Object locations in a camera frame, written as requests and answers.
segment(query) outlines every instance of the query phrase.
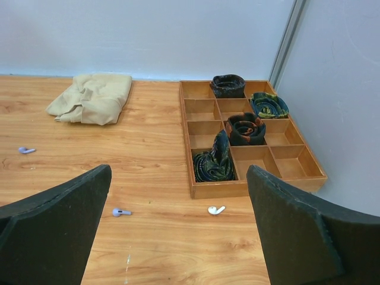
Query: wooden tray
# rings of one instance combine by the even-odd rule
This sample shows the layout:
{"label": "wooden tray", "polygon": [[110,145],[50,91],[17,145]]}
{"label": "wooden tray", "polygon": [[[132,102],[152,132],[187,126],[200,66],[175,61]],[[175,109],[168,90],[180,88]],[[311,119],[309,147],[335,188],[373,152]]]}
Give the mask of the wooden tray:
{"label": "wooden tray", "polygon": [[236,180],[195,182],[193,156],[212,148],[216,134],[225,128],[228,117],[253,113],[249,98],[254,92],[276,94],[268,81],[246,81],[245,98],[216,99],[209,84],[210,81],[181,81],[179,86],[191,198],[248,196],[246,173],[252,164],[304,191],[319,190],[327,176],[291,116],[263,120],[267,126],[265,145],[230,146]]}

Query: rolled necktie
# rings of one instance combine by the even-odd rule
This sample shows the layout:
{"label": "rolled necktie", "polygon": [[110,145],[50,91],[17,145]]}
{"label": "rolled necktie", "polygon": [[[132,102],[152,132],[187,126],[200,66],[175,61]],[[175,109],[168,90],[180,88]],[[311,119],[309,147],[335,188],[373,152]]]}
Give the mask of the rolled necktie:
{"label": "rolled necktie", "polygon": [[266,92],[256,92],[251,97],[251,106],[262,119],[287,118],[289,108],[283,99]]}
{"label": "rolled necktie", "polygon": [[226,123],[227,136],[232,146],[264,144],[265,123],[253,113],[233,115]]}
{"label": "rolled necktie", "polygon": [[195,181],[215,182],[235,179],[232,161],[229,157],[228,136],[220,131],[210,151],[198,153],[193,158]]}

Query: wood grain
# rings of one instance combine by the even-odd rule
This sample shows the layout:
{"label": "wood grain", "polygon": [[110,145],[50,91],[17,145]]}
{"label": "wood grain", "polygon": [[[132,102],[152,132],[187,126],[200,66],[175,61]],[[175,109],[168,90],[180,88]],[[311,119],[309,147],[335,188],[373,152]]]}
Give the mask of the wood grain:
{"label": "wood grain", "polygon": [[[0,77],[0,205],[110,164],[82,284],[269,284],[249,198],[190,198],[179,83],[133,82],[109,126],[54,122],[45,108],[70,84]],[[227,208],[214,217],[210,205]],[[133,215],[114,218],[114,207]]]}

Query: beige cloth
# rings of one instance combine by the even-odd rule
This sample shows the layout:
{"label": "beige cloth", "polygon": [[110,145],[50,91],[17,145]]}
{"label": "beige cloth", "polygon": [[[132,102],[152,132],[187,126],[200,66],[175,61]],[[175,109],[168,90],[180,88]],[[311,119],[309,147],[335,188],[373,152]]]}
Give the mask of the beige cloth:
{"label": "beige cloth", "polygon": [[126,103],[131,84],[129,75],[79,75],[46,111],[60,122],[115,124]]}

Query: tray compartment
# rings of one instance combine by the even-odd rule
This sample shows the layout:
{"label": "tray compartment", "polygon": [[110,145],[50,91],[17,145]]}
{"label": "tray compartment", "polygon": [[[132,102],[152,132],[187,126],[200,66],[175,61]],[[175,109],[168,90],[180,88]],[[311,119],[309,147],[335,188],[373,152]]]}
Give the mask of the tray compartment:
{"label": "tray compartment", "polygon": [[272,85],[268,81],[246,81],[244,94],[245,97],[250,99],[255,92],[267,92],[276,94]]}
{"label": "tray compartment", "polygon": [[280,171],[269,147],[262,145],[231,147],[231,152],[235,158],[236,171],[240,180],[246,180],[246,174],[251,165],[257,165],[273,175],[276,175],[278,178],[281,178]]}
{"label": "tray compartment", "polygon": [[229,117],[244,112],[253,113],[248,100],[246,99],[217,99],[221,119],[227,121]]}
{"label": "tray compartment", "polygon": [[185,99],[187,121],[220,120],[219,110],[213,99]]}
{"label": "tray compartment", "polygon": [[185,99],[215,99],[210,81],[182,81],[181,87]]}
{"label": "tray compartment", "polygon": [[304,145],[271,147],[283,178],[323,176],[311,153]]}
{"label": "tray compartment", "polygon": [[267,126],[265,141],[268,145],[304,144],[290,119],[263,119]]}
{"label": "tray compartment", "polygon": [[221,121],[188,122],[190,147],[211,148],[215,136],[223,129]]}

